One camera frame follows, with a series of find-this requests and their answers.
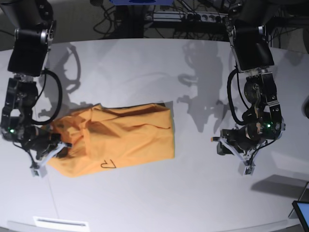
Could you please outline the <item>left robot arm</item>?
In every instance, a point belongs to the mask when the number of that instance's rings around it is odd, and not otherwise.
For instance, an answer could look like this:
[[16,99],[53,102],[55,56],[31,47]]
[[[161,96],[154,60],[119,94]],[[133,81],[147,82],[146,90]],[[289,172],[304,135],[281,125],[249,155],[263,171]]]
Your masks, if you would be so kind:
[[[234,0],[225,20],[230,46],[236,61],[227,80],[227,98],[236,125],[222,129],[217,142],[219,155],[231,154],[240,159],[239,172],[252,175],[261,149],[279,140],[286,129],[278,100],[273,72],[272,53],[267,42],[266,23],[274,16],[279,4],[273,0]],[[232,81],[240,73],[247,75],[242,101],[250,106],[236,115],[232,98]]]

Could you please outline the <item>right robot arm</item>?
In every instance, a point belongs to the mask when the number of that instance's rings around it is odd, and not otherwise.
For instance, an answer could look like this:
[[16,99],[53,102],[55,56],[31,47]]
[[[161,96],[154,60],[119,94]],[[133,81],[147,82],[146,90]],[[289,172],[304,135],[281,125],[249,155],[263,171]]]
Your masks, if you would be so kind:
[[[2,0],[0,8],[15,26],[14,47],[8,71],[9,79],[1,113],[2,137],[24,150],[30,157],[31,170],[38,171],[49,159],[71,144],[61,141],[60,134],[48,126],[58,116],[63,98],[59,77],[45,65],[56,30],[52,5],[46,0]],[[36,77],[52,77],[58,87],[58,102],[54,114],[46,121],[33,119],[33,108],[40,98]]]

